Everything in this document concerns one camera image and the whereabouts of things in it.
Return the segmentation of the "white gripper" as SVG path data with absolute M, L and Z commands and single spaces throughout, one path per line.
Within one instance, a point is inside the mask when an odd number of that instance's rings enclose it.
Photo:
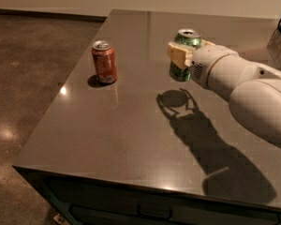
M 239 54 L 204 39 L 201 41 L 201 46 L 203 47 L 194 51 L 191 46 L 169 42 L 167 55 L 178 68 L 190 68 L 191 79 L 202 88 L 208 89 L 208 77 L 215 64 L 226 56 L 239 56 Z

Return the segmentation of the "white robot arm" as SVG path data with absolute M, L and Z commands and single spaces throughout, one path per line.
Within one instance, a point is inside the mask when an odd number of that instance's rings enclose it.
M 281 148 L 280 70 L 207 41 L 197 49 L 170 42 L 167 54 L 195 83 L 226 100 L 240 125 Z

